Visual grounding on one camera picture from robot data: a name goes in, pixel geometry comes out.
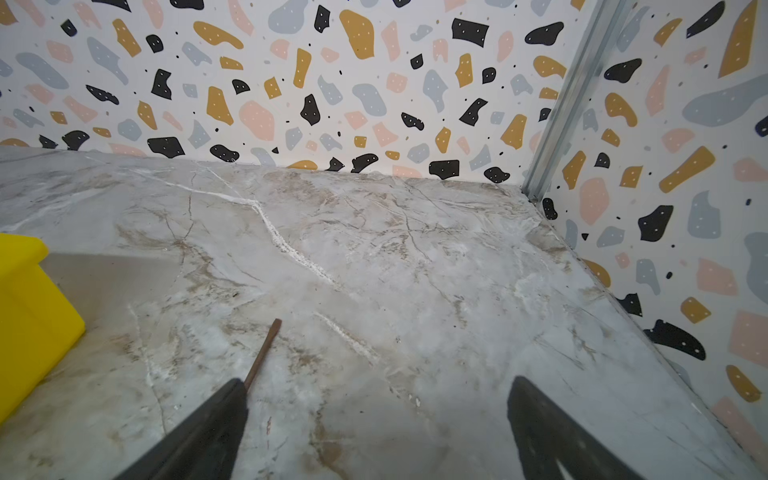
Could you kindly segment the yellow plastic bin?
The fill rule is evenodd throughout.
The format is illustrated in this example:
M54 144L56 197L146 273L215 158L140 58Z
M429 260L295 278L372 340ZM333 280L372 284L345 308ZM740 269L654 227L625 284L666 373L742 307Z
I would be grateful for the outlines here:
M38 238L1 235L1 419L6 420L85 332L41 262Z

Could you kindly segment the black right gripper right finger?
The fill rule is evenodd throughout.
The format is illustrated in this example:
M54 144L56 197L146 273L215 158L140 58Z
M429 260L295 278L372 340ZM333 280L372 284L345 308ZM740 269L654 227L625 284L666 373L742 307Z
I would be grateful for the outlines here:
M526 479L640 477L524 376L512 382L507 418Z

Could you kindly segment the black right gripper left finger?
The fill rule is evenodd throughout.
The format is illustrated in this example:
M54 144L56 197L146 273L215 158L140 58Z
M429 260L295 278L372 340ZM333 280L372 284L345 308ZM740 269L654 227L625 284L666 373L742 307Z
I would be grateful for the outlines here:
M242 380L224 384L119 479L229 479L248 418Z

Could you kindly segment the black and yellow screwdriver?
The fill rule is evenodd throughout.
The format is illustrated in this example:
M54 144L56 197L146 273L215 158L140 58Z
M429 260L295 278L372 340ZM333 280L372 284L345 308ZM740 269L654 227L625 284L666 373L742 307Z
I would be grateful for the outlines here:
M251 387L252 387L252 385L253 385L253 383L255 381L255 378L258 375L258 373L259 373L259 371L260 371L260 369L261 369L261 367L262 367L262 365L263 365L263 363L264 363L264 361L266 359L266 356L267 356L267 354L268 354L268 352L269 352L269 350L270 350L270 348L271 348L275 338L277 337L277 335L278 335L278 333L280 331L281 326L282 326L282 320L279 319L279 318L276 318L273 321L272 325L270 326L270 328L268 330L268 333L267 333L267 335L266 335L266 337L264 339L264 342L262 343L262 345L261 345L261 347L259 349L259 352L258 352L258 354L257 354L257 356L256 356L256 358L255 358L255 360L253 362L253 364L251 365L251 368L250 368L250 370L249 370L249 372L248 372L248 374L247 374L247 376L246 376L246 378L244 380L244 386L245 386L245 389L247 391L249 391L251 389Z

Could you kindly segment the aluminium corner profile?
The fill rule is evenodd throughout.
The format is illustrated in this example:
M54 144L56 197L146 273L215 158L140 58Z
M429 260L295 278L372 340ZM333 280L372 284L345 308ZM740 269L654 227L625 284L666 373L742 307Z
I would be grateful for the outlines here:
M615 43L629 9L628 0L598 1L595 5L522 186L522 193L533 204L546 196L597 69Z

